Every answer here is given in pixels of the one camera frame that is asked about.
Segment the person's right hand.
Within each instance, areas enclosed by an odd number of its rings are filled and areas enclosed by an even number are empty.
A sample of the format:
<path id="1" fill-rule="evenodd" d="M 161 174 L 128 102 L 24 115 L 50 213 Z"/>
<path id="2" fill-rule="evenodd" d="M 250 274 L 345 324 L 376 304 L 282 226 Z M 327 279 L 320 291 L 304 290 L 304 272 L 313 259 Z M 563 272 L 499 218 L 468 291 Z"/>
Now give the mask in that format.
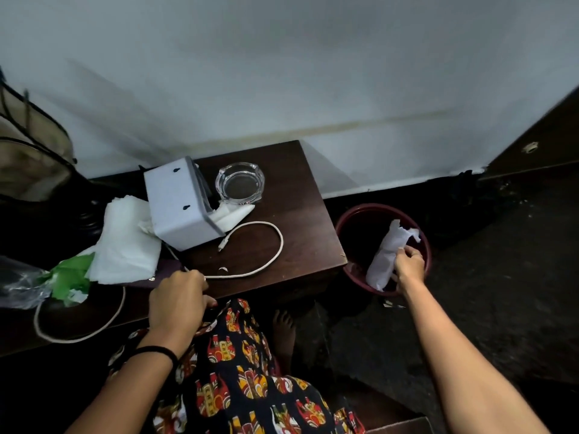
<path id="1" fill-rule="evenodd" d="M 407 296 L 416 289 L 421 290 L 426 287 L 424 283 L 425 262 L 424 267 L 411 266 L 409 264 L 402 267 L 395 266 L 395 272 L 397 275 L 397 291 L 403 296 Z"/>

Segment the person's left hand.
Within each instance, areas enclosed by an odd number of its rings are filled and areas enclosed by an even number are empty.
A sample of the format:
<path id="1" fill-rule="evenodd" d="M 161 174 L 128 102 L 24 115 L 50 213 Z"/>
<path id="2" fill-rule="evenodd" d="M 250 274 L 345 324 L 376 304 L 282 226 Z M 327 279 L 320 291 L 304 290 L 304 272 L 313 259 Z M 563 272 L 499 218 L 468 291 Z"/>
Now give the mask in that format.
<path id="1" fill-rule="evenodd" d="M 208 288 L 197 270 L 176 271 L 149 296 L 147 345 L 159 345 L 181 357 L 199 330 L 205 311 L 203 295 Z"/>

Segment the white paper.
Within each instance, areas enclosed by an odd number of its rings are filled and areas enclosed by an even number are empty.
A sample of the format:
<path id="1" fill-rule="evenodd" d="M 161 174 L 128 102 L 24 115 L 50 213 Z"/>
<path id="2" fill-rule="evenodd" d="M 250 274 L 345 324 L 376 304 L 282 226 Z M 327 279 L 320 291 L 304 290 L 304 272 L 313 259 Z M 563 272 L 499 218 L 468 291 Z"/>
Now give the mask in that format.
<path id="1" fill-rule="evenodd" d="M 411 238 L 420 243 L 418 228 L 404 228 L 399 219 L 390 223 L 388 232 L 366 271 L 365 281 L 368 286 L 383 293 L 387 291 L 387 285 L 395 268 L 397 251 L 405 247 Z"/>

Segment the person's right forearm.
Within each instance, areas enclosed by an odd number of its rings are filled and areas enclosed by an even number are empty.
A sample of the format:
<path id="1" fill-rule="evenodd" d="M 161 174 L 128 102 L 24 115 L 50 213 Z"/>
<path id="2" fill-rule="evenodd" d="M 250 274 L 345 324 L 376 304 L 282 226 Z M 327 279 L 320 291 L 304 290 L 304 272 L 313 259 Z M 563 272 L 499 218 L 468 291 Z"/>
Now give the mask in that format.
<path id="1" fill-rule="evenodd" d="M 551 434 L 520 392 L 450 320 L 424 282 L 400 279 L 452 434 Z"/>

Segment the person's left forearm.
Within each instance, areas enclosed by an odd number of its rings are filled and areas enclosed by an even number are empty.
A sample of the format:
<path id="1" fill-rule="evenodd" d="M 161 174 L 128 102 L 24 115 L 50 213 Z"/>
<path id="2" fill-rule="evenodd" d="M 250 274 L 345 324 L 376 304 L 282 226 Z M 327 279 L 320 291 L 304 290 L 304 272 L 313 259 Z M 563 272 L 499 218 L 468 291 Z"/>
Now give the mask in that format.
<path id="1" fill-rule="evenodd" d="M 130 357 L 64 434 L 140 434 L 172 371 L 162 354 Z"/>

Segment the dark red waste bin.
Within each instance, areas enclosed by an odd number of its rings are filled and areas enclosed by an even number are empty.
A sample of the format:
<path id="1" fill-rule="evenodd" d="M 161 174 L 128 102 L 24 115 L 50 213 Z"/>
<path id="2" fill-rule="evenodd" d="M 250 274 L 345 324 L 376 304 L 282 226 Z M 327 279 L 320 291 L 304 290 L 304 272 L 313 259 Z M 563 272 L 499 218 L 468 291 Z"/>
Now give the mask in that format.
<path id="1" fill-rule="evenodd" d="M 430 243 L 416 221 L 403 211 L 378 203 L 360 204 L 344 212 L 335 227 L 346 257 L 346 265 L 342 268 L 344 275 L 358 288 L 381 297 L 396 296 L 396 283 L 389 281 L 383 291 L 378 291 L 366 283 L 366 272 L 394 220 L 399 220 L 406 230 L 418 231 L 420 240 L 410 238 L 408 244 L 421 252 L 425 275 L 429 275 L 432 266 Z"/>

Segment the black wristband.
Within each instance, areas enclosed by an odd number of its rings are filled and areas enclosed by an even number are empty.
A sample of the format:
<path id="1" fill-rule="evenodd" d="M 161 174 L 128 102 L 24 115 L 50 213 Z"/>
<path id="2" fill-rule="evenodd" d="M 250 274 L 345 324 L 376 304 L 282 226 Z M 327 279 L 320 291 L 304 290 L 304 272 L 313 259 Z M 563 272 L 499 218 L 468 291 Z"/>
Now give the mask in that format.
<path id="1" fill-rule="evenodd" d="M 172 363 L 172 369 L 173 370 L 176 370 L 176 368 L 178 367 L 179 358 L 176 356 L 176 354 L 172 350 L 170 350 L 166 347 L 159 346 L 159 345 L 146 345 L 143 347 L 138 347 L 134 350 L 131 357 L 134 357 L 134 356 L 137 356 L 140 354 L 145 354 L 145 353 L 162 354 L 170 359 L 170 361 Z"/>

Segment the person's bare foot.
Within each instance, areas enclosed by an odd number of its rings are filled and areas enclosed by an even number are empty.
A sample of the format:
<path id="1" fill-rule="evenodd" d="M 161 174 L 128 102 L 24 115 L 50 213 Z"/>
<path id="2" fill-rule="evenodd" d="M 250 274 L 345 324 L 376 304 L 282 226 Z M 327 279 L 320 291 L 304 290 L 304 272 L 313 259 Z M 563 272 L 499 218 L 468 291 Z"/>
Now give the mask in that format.
<path id="1" fill-rule="evenodd" d="M 296 330 L 287 311 L 276 310 L 272 321 L 273 352 L 284 375 L 291 374 Z"/>

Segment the patterned black dress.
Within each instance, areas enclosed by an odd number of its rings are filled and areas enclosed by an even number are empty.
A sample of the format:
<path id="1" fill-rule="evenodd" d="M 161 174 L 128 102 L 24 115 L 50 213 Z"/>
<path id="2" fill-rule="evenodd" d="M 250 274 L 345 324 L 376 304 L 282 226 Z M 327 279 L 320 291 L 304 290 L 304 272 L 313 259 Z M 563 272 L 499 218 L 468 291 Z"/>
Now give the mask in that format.
<path id="1" fill-rule="evenodd" d="M 114 354 L 109 380 L 148 332 L 132 333 Z M 151 434 L 366 434 L 352 409 L 332 409 L 313 385 L 282 374 L 243 299 L 206 310 L 178 358 L 143 425 Z"/>

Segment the white tissue sheet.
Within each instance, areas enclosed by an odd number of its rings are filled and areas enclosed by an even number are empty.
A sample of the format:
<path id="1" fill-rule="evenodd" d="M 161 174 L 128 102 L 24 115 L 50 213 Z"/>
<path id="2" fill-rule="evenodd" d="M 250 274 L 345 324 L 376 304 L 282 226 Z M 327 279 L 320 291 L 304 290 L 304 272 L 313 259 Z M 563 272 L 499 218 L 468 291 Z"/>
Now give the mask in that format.
<path id="1" fill-rule="evenodd" d="M 222 233 L 228 233 L 246 218 L 254 208 L 254 204 L 238 205 L 221 200 L 218 208 L 213 210 L 208 217 Z"/>

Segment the white tissue box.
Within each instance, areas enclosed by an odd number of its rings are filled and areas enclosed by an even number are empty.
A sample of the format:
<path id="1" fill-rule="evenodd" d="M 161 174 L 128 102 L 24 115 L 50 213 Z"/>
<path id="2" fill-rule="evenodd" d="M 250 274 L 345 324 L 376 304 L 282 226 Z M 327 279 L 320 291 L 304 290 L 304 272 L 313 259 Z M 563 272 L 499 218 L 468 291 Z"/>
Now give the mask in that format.
<path id="1" fill-rule="evenodd" d="M 154 233 L 183 252 L 225 233 L 210 219 L 213 209 L 198 166 L 186 156 L 144 172 Z"/>

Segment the pile of white napkins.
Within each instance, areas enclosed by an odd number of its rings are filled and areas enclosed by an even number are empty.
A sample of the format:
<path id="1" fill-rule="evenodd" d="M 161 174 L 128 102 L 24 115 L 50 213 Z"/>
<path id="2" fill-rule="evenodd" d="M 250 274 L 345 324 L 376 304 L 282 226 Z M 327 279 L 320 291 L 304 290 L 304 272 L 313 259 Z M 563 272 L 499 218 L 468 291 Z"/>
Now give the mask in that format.
<path id="1" fill-rule="evenodd" d="M 155 276 L 161 248 L 161 239 L 152 231 L 149 203 L 134 196 L 115 198 L 106 206 L 86 277 L 102 285 L 150 279 Z"/>

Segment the brown wooden side table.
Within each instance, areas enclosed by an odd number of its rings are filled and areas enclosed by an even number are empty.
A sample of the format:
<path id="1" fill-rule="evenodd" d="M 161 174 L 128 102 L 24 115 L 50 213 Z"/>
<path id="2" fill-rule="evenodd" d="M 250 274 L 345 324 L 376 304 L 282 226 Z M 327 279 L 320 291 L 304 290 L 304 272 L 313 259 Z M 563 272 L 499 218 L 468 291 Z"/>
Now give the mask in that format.
<path id="1" fill-rule="evenodd" d="M 284 247 L 275 262 L 262 272 L 244 279 L 210 282 L 209 294 L 217 299 L 242 293 L 280 297 L 287 290 L 304 296 L 301 282 L 318 282 L 337 274 L 346 263 L 342 246 L 328 214 L 304 153 L 297 140 L 200 159 L 198 164 L 208 182 L 218 171 L 237 161 L 257 164 L 264 172 L 262 199 L 247 217 L 250 222 L 276 225 L 284 236 Z M 264 225 L 251 225 L 233 234 L 223 251 L 218 240 L 180 253 L 185 266 L 205 275 L 217 275 L 219 267 L 241 274 L 267 262 L 279 248 L 277 234 Z M 65 257 L 92 245 L 57 221 L 55 212 L 44 206 L 0 208 L 0 255 L 43 269 L 51 269 Z M 105 324 L 117 311 L 122 289 L 93 286 L 80 306 L 49 303 L 40 312 L 40 325 L 48 335 L 72 339 L 89 334 Z"/>

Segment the clear glass ashtray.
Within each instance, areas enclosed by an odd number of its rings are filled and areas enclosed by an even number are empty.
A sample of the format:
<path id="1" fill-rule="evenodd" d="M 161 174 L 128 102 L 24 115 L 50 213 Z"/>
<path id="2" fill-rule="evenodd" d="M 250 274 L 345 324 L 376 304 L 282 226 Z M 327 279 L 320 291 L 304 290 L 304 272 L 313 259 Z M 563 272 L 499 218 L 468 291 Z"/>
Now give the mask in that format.
<path id="1" fill-rule="evenodd" d="M 257 203 L 262 199 L 264 185 L 262 169 L 250 162 L 236 162 L 221 168 L 215 179 L 221 200 L 231 205 Z"/>

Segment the green plastic bag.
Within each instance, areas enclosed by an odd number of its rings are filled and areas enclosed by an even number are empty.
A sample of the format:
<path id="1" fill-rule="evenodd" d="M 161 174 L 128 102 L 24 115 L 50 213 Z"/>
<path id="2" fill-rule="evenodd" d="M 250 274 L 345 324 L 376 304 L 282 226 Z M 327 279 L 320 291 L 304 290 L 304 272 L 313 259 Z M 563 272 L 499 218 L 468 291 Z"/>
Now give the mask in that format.
<path id="1" fill-rule="evenodd" d="M 40 285 L 50 289 L 50 296 L 65 307 L 82 304 L 89 296 L 91 281 L 87 277 L 94 253 L 77 255 L 61 261 L 46 274 L 38 277 Z"/>

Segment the dark brown wooden cabinet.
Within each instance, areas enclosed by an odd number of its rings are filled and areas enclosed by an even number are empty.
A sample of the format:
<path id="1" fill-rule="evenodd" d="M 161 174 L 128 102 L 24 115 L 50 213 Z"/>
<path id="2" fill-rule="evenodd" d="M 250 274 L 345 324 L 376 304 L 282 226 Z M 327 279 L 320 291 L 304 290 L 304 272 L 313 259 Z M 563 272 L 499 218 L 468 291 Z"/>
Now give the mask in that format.
<path id="1" fill-rule="evenodd" d="M 495 158 L 479 181 L 579 163 L 579 86 Z"/>

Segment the clear plastic bag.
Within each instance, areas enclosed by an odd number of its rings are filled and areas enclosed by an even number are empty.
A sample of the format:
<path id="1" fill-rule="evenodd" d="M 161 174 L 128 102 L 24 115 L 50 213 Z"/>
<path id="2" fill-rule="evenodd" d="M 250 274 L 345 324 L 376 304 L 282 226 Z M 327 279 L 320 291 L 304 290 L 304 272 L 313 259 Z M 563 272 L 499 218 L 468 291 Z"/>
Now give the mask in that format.
<path id="1" fill-rule="evenodd" d="M 47 271 L 0 256 L 0 309 L 30 310 L 52 293 Z"/>

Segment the beige bag with black trim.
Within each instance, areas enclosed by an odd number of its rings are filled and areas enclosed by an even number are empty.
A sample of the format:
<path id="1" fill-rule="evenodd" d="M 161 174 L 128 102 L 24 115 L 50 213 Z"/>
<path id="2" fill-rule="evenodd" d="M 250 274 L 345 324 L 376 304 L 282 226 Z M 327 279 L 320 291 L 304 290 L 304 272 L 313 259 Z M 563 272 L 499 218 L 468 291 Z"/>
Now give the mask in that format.
<path id="1" fill-rule="evenodd" d="M 65 128 L 0 68 L 0 201 L 43 203 L 73 178 L 75 165 Z"/>

